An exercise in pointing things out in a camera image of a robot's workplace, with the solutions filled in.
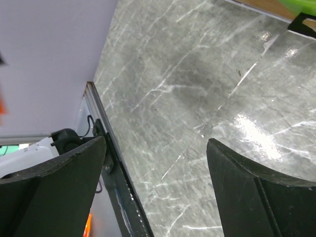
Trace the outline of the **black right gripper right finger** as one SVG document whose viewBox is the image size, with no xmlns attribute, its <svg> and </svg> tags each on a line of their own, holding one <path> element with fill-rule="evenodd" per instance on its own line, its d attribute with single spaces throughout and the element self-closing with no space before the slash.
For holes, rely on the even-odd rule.
<svg viewBox="0 0 316 237">
<path fill-rule="evenodd" d="M 218 140 L 207 162 L 226 237 L 314 237 L 316 184 L 263 166 Z"/>
</svg>

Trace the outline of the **orange Gillette pack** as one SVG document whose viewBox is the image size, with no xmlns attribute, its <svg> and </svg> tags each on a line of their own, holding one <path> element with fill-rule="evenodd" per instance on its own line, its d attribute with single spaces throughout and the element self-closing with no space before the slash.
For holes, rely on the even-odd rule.
<svg viewBox="0 0 316 237">
<path fill-rule="evenodd" d="M 92 219 L 92 214 L 89 213 L 84 232 L 83 232 L 83 237 L 90 237 L 91 235 L 91 219 Z"/>
</svg>

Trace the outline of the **white wire wooden shelf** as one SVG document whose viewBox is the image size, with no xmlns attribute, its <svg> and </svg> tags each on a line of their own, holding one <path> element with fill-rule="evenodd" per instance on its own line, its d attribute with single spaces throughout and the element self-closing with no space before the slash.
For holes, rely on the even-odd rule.
<svg viewBox="0 0 316 237">
<path fill-rule="evenodd" d="M 282 5 L 279 0 L 231 0 L 229 2 L 281 20 L 288 23 L 288 25 L 295 18 L 295 15 Z M 316 29 L 316 21 L 307 19 L 303 23 Z"/>
</svg>

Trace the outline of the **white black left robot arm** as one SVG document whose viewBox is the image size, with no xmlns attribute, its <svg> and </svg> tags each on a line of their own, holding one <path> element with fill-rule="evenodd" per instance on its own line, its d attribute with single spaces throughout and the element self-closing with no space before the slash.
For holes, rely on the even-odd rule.
<svg viewBox="0 0 316 237">
<path fill-rule="evenodd" d="M 10 178 L 20 170 L 46 162 L 82 144 L 83 141 L 77 133 L 66 128 L 25 148 L 11 153 L 4 151 L 0 157 L 0 177 L 2 179 Z"/>
</svg>

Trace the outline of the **Gillette Labs razor box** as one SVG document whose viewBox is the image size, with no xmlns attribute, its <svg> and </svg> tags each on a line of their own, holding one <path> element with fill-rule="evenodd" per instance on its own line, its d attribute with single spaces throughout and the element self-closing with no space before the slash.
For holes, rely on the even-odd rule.
<svg viewBox="0 0 316 237">
<path fill-rule="evenodd" d="M 295 18 L 288 25 L 288 31 L 310 39 L 316 39 L 316 30 L 303 23 L 304 20 L 316 20 L 315 0 L 280 0 L 282 5 L 289 9 Z"/>
</svg>

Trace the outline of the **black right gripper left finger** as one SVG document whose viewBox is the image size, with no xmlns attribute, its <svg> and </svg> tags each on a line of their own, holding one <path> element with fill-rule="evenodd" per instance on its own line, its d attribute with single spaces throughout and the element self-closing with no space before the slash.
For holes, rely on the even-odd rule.
<svg viewBox="0 0 316 237">
<path fill-rule="evenodd" d="M 2 237 L 81 237 L 106 154 L 96 137 L 0 179 Z"/>
</svg>

